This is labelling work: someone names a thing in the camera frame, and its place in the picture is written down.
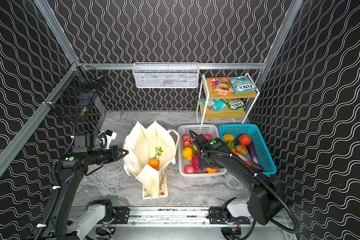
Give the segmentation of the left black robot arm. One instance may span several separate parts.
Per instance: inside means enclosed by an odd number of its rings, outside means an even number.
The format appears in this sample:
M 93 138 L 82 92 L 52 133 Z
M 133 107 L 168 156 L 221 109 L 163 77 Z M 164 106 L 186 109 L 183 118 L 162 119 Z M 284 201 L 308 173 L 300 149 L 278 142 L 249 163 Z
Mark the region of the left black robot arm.
M 53 190 L 47 208 L 29 236 L 31 240 L 84 240 L 98 223 L 115 221 L 116 214 L 110 200 L 93 201 L 78 220 L 69 222 L 69 214 L 78 186 L 89 176 L 89 166 L 101 169 L 128 155 L 118 146 L 63 155 L 52 167 Z

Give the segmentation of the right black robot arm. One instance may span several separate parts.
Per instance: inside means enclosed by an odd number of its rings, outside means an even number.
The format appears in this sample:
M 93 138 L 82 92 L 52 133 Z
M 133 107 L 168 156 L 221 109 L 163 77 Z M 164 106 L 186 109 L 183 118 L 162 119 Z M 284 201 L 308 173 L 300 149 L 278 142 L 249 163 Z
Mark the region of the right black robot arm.
M 247 209 L 255 222 L 263 226 L 271 222 L 291 234 L 299 231 L 297 217 L 282 197 L 282 185 L 277 177 L 254 170 L 219 138 L 208 140 L 204 135 L 196 135 L 192 136 L 192 143 L 200 152 L 200 167 L 224 168 L 251 192 Z M 282 209 L 292 220 L 291 229 L 274 220 Z

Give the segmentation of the orange fruit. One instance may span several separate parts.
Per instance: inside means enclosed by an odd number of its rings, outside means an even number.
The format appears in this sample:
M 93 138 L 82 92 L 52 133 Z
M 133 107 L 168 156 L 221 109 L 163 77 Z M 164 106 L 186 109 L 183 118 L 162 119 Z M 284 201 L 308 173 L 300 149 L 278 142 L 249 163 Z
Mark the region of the orange fruit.
M 206 171 L 209 174 L 214 174 L 214 173 L 217 173 L 219 171 L 219 169 L 206 168 Z

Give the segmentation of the floral canvas grocery bag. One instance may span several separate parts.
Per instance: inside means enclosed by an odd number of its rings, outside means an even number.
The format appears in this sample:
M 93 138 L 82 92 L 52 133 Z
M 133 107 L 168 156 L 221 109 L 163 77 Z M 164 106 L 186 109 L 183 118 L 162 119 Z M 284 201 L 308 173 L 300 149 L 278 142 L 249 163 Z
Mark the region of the floral canvas grocery bag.
M 167 170 L 176 163 L 176 154 L 180 135 L 175 130 L 166 130 L 157 122 L 144 127 L 137 122 L 126 136 L 124 149 L 129 153 L 124 157 L 124 170 L 142 185 L 142 199 L 168 197 Z M 158 157 L 160 166 L 154 169 L 148 165 L 155 156 L 155 148 L 162 147 L 163 153 Z

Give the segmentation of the orange tangerine with leaf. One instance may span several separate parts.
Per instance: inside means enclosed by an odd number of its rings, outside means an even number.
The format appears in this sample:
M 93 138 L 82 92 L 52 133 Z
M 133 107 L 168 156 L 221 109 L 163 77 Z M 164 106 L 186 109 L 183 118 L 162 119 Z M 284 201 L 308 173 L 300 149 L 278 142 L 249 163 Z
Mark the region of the orange tangerine with leaf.
M 155 156 L 151 158 L 148 162 L 148 165 L 154 169 L 157 169 L 160 166 L 160 161 L 158 157 L 160 157 L 163 153 L 162 147 L 156 147 L 155 148 Z

